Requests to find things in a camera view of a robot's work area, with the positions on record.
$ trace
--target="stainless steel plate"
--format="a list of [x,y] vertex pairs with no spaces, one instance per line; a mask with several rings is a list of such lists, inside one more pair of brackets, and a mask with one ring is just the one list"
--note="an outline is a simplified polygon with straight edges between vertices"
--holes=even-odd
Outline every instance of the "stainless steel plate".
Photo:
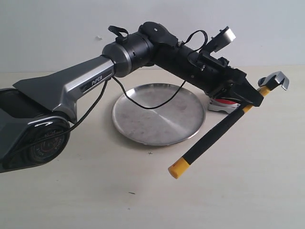
[[[152,83],[130,89],[127,95],[145,107],[164,103],[179,86]],[[205,109],[196,95],[182,88],[167,104],[154,110],[140,108],[122,95],[114,104],[112,118],[127,138],[150,146],[168,146],[194,136],[205,121]]]

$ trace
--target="table surface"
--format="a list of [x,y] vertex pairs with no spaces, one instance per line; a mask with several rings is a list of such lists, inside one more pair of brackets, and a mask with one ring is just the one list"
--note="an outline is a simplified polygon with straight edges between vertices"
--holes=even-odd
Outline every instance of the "table surface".
[[[112,124],[115,81],[52,162],[0,174],[1,229],[305,227],[305,66],[241,68],[255,87],[275,71],[290,79],[277,88],[179,178],[167,168],[225,117],[207,112],[193,138],[168,147],[134,143]],[[0,74],[1,88],[48,73]],[[182,80],[163,70],[137,70],[126,89]],[[207,107],[202,91],[186,84]],[[99,89],[78,101],[82,116]]]

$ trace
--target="hammer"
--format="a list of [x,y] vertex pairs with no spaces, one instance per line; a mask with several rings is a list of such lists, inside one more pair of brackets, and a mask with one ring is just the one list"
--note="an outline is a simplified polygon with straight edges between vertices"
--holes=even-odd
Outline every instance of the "hammer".
[[[258,81],[259,93],[265,97],[269,92],[281,85],[286,91],[289,79],[282,72],[275,72]],[[236,110],[207,132],[195,145],[192,146],[180,159],[168,168],[170,174],[178,179],[188,167],[221,138],[253,105],[241,104]]]

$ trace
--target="white wall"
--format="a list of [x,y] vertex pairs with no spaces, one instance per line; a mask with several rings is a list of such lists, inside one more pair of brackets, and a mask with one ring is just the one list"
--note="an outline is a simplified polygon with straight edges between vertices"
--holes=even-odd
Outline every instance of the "white wall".
[[[0,72],[69,67],[100,55],[109,25],[134,32],[145,21],[182,40],[230,26],[237,38],[216,57],[232,66],[305,64],[304,10],[304,0],[1,0]],[[201,43],[197,34],[190,46]]]

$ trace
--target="black cable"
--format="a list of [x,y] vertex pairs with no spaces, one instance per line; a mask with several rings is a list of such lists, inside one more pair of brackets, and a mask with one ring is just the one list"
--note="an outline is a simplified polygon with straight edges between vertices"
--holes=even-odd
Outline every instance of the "black cable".
[[186,42],[182,42],[182,43],[181,43],[181,46],[182,46],[182,45],[185,45],[185,44],[188,43],[188,42],[192,39],[192,37],[193,37],[196,33],[198,33],[198,32],[201,32],[201,33],[204,35],[204,42],[203,42],[203,45],[202,45],[199,49],[196,49],[196,50],[193,50],[193,51],[189,52],[189,54],[187,55],[187,60],[188,60],[188,62],[189,62],[191,65],[195,66],[196,68],[198,68],[198,66],[197,66],[196,64],[194,64],[194,63],[189,59],[189,57],[190,57],[190,55],[191,55],[192,53],[197,52],[198,50],[201,50],[201,49],[207,44],[207,42],[208,42],[208,34],[207,34],[206,31],[204,31],[204,30],[197,30],[197,31],[193,32],[193,33],[187,38]]
[[101,91],[99,97],[95,100],[95,102],[91,105],[91,107],[87,110],[87,112],[80,118],[80,120],[79,120],[74,126],[72,126],[69,130],[64,131],[64,132],[62,132],[62,133],[60,133],[60,134],[56,134],[56,135],[53,135],[53,136],[50,136],[50,137],[46,137],[46,138],[44,138],[44,139],[42,139],[42,140],[39,140],[39,141],[36,141],[36,142],[34,142],[34,143],[28,144],[28,145],[26,145],[25,147],[22,147],[22,148],[20,148],[20,149],[17,149],[17,150],[15,150],[15,151],[13,151],[13,153],[14,153],[14,154],[15,154],[15,153],[18,153],[18,152],[23,151],[23,150],[26,150],[26,149],[28,149],[28,148],[30,148],[30,147],[32,147],[32,146],[35,146],[35,145],[37,145],[37,144],[39,144],[39,143],[42,143],[42,142],[45,142],[45,141],[48,141],[48,140],[51,140],[51,139],[60,137],[60,136],[62,136],[62,135],[68,134],[69,132],[71,132],[72,130],[74,130],[75,128],[77,128],[77,127],[84,121],[84,119],[89,115],[89,113],[94,109],[94,107],[96,106],[96,104],[101,100],[101,98],[102,98],[102,96],[103,96],[103,94],[104,94],[104,92],[105,92],[105,89],[106,89],[106,86],[107,86],[108,81],[109,81],[109,79],[105,81],[104,86],[103,86],[103,88],[102,88],[102,91]]
[[178,90],[172,95],[171,98],[169,98],[167,101],[165,101],[164,103],[158,105],[158,106],[154,106],[154,107],[145,107],[145,106],[142,106],[141,104],[137,103],[136,101],[134,101],[132,98],[130,98],[128,95],[127,95],[127,92],[123,86],[123,84],[115,77],[112,77],[117,83],[118,85],[121,87],[121,89],[123,90],[124,92],[124,95],[126,96],[127,99],[129,99],[130,101],[132,101],[134,104],[138,105],[139,107],[143,108],[143,109],[146,109],[146,110],[153,110],[153,109],[157,109],[165,104],[167,104],[169,101],[171,101],[177,94],[178,92],[181,90],[181,88],[184,86],[184,84],[186,83],[186,81],[184,81],[181,86],[178,88]]

